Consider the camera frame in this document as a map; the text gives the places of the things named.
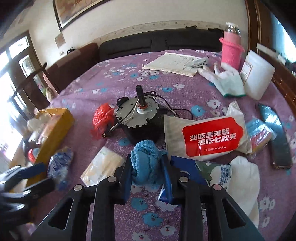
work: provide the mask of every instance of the container label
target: container label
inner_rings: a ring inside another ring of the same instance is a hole
[[[182,132],[189,157],[235,150],[244,134],[233,117],[186,126]]]
[[[243,85],[246,83],[252,68],[253,68],[253,65],[245,60],[242,70],[240,72],[240,77],[242,78]]]

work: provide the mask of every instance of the framed painting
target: framed painting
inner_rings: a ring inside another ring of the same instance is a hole
[[[53,0],[59,30],[64,30],[77,18],[110,0]]]

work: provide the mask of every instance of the blue towel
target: blue towel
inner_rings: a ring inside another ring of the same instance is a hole
[[[133,184],[157,188],[163,184],[160,158],[166,150],[158,150],[151,140],[140,141],[131,151]]]

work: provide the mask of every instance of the white glove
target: white glove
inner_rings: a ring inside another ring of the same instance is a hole
[[[239,72],[227,63],[221,63],[221,67],[225,70],[222,73],[218,69],[218,63],[214,63],[215,73],[205,65],[203,68],[198,68],[197,71],[202,77],[212,82],[224,97],[245,96],[246,93]]]

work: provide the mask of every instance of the floral tablecloth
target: floral tablecloth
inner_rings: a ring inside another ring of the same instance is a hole
[[[219,53],[203,50],[168,51],[198,57],[209,56],[209,66],[220,62]],[[82,76],[74,80],[61,94],[52,101],[52,107],[66,107],[73,114],[76,122],[67,134],[63,146],[75,151],[75,157],[69,170],[69,187],[65,191],[54,191],[43,197],[37,208],[36,223],[50,212],[57,202],[80,180],[99,149],[104,145],[126,157],[133,149],[121,129],[117,129],[110,139],[95,140],[90,134],[95,110],[103,103],[116,104],[119,97],[136,95],[135,86],[141,84],[144,92],[156,91],[173,108],[186,108],[192,111],[195,120],[225,115],[227,107],[235,98],[224,98],[205,78],[196,74],[193,78],[162,71],[142,70],[147,64],[163,52],[143,53],[126,56],[98,63]],[[252,117],[260,118],[255,109],[257,101],[238,98],[237,102],[245,114],[245,121]],[[287,133],[292,160],[295,163],[296,124],[294,116],[283,96],[271,83],[260,100],[271,106],[278,113]],[[180,117],[190,118],[190,113],[178,111]],[[164,139],[157,145],[165,148]],[[229,163],[239,152],[214,159],[219,163]],[[249,159],[258,165],[260,171],[259,231],[267,241],[275,241],[283,232],[296,211],[296,167],[289,170],[276,170],[271,166],[270,149],[266,146],[255,159]],[[157,200],[159,190],[146,187],[131,188],[131,196],[125,206],[115,207],[116,240],[175,241],[178,240],[181,209]],[[202,211],[206,225],[205,210]],[[87,238],[90,238],[91,215]]]

